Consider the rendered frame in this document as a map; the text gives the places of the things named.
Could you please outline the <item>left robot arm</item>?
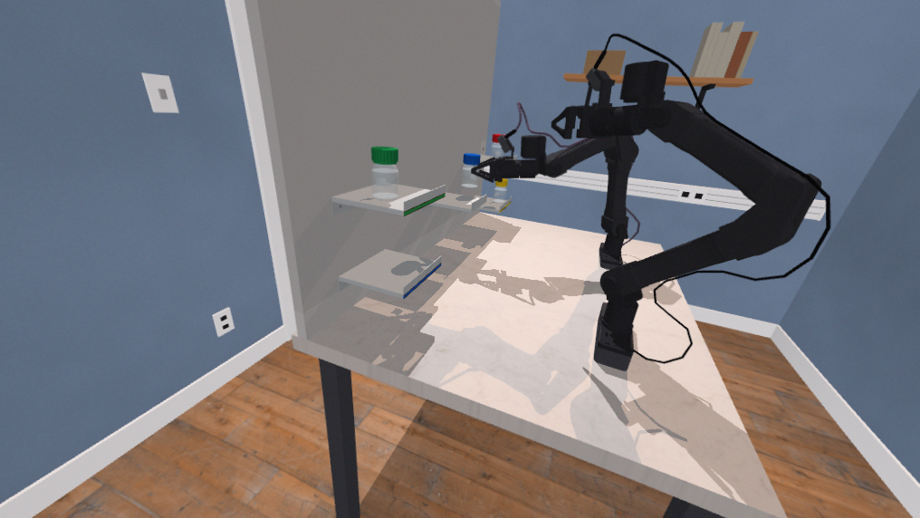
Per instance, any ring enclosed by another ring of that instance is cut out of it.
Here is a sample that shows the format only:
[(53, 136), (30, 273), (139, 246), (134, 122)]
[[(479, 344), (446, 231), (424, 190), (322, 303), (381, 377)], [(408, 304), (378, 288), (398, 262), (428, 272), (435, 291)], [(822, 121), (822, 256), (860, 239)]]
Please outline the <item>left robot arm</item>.
[(740, 261), (765, 254), (788, 243), (819, 192), (806, 177), (733, 135), (694, 105), (664, 101), (668, 67), (660, 61), (625, 66), (620, 99), (637, 105), (618, 107), (611, 115), (610, 130), (617, 136), (649, 130), (701, 161), (755, 205), (711, 234), (601, 275), (600, 286), (608, 302), (601, 306), (598, 346), (628, 357), (634, 353), (631, 324), (637, 301), (643, 298), (641, 289), (734, 258)]

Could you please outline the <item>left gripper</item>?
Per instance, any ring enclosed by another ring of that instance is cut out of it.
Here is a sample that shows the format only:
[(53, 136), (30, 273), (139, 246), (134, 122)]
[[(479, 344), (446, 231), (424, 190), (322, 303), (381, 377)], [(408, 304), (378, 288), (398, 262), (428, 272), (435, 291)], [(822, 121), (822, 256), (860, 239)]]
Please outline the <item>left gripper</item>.
[[(594, 72), (600, 80), (599, 103), (592, 103), (592, 106), (569, 106), (551, 122), (551, 127), (556, 130), (564, 139), (571, 139), (572, 129), (575, 129), (576, 116), (580, 119), (580, 128), (577, 129), (577, 139), (609, 139), (616, 136), (610, 130), (611, 115), (618, 107), (612, 107), (610, 101), (611, 88), (615, 85), (615, 80), (610, 79), (608, 74), (596, 70)], [(611, 107), (611, 108), (610, 108)], [(556, 125), (557, 122), (564, 119), (565, 129)], [(611, 136), (600, 136), (611, 135)]]

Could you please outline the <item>blue-capped clear bottle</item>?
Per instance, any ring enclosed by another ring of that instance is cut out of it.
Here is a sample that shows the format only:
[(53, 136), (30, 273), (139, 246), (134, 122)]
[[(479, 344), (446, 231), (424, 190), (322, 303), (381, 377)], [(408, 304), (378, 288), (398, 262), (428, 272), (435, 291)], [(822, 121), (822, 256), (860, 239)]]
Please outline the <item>blue-capped clear bottle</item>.
[(480, 164), (481, 155), (478, 154), (464, 154), (464, 166), (462, 170), (462, 183), (461, 186), (464, 188), (478, 188), (479, 177), (471, 173), (471, 168), (477, 167)]

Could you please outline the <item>clear bottle with red cap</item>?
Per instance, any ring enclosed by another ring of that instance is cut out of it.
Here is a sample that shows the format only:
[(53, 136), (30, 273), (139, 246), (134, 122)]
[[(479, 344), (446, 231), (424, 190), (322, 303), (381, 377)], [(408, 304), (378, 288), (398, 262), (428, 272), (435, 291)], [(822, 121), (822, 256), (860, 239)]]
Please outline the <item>clear bottle with red cap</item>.
[(501, 149), (501, 145), (497, 140), (499, 136), (496, 136), (493, 134), (493, 140), (492, 140), (493, 145), (491, 146), (490, 158), (493, 158), (493, 157), (500, 158), (504, 156), (503, 150)]

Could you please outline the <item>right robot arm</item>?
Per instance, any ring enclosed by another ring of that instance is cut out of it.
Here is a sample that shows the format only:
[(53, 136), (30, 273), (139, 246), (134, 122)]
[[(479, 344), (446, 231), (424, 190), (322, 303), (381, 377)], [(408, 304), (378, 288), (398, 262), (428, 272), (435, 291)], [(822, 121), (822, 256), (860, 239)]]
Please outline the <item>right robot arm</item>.
[(517, 173), (520, 174), (520, 178), (535, 178), (539, 174), (559, 177), (581, 161), (603, 151), (608, 163), (609, 181), (606, 208), (601, 216), (601, 227), (608, 233), (605, 243), (600, 243), (601, 262), (622, 265), (621, 248), (624, 239), (628, 239), (628, 175), (631, 164), (638, 155), (637, 143), (631, 136), (613, 136), (609, 139), (585, 139), (549, 155), (545, 153), (546, 148), (547, 137), (522, 136), (521, 157), (524, 158), (521, 159), (520, 166), (517, 166), (520, 169)]

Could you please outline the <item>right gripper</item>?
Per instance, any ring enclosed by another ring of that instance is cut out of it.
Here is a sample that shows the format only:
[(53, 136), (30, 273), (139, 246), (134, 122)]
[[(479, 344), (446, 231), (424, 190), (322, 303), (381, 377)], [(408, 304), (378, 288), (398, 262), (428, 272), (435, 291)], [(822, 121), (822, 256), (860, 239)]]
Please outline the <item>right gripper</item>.
[[(477, 167), (471, 168), (471, 173), (478, 177), (486, 179), (492, 183), (494, 181), (503, 182), (503, 178), (519, 178), (520, 174), (517, 174), (517, 172), (520, 172), (520, 169), (517, 168), (517, 166), (520, 166), (521, 161), (520, 160), (506, 160), (506, 159), (513, 159), (513, 153), (514, 153), (514, 146), (512, 145), (511, 141), (508, 138), (506, 139), (506, 143), (508, 143), (508, 146), (512, 151), (512, 157), (503, 156), (500, 158), (496, 158), (496, 157), (489, 158), (486, 161), (481, 162), (479, 165), (477, 165)], [(495, 161), (496, 161), (496, 165), (495, 165)], [(480, 168), (484, 168), (487, 166), (490, 166), (490, 173), (486, 171), (482, 171), (480, 169)], [(502, 168), (502, 171), (501, 171), (501, 168)], [(476, 172), (477, 169), (480, 169), (479, 173)]]

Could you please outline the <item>grey wall panel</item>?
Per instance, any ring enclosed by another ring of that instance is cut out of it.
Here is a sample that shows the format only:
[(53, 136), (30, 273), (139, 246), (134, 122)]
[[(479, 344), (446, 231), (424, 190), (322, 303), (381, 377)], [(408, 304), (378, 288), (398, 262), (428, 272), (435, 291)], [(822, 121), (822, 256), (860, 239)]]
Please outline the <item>grey wall panel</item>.
[(396, 216), (333, 203), (372, 186), (372, 147), (398, 184), (463, 188), (485, 155), (500, 0), (244, 0), (299, 338), (372, 293), (339, 276), (388, 249), (419, 257), (472, 213)]

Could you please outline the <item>clear bottle with green cap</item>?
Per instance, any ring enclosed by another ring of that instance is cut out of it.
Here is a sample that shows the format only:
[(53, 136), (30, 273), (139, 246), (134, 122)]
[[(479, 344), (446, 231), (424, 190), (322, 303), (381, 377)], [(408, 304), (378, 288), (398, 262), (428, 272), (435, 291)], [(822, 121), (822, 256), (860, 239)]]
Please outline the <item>clear bottle with green cap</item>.
[(398, 149), (390, 147), (372, 147), (371, 159), (372, 196), (382, 202), (391, 202), (398, 198)]

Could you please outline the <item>clear bottle with yellow cap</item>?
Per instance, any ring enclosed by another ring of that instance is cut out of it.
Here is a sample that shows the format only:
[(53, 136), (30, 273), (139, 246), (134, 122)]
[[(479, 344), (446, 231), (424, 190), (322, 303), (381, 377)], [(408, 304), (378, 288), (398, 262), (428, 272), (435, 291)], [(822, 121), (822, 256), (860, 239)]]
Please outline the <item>clear bottle with yellow cap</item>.
[(497, 186), (494, 189), (494, 202), (495, 203), (502, 204), (505, 202), (507, 183), (508, 183), (508, 179), (505, 179), (505, 178), (503, 178), (503, 182), (495, 181), (495, 185)]

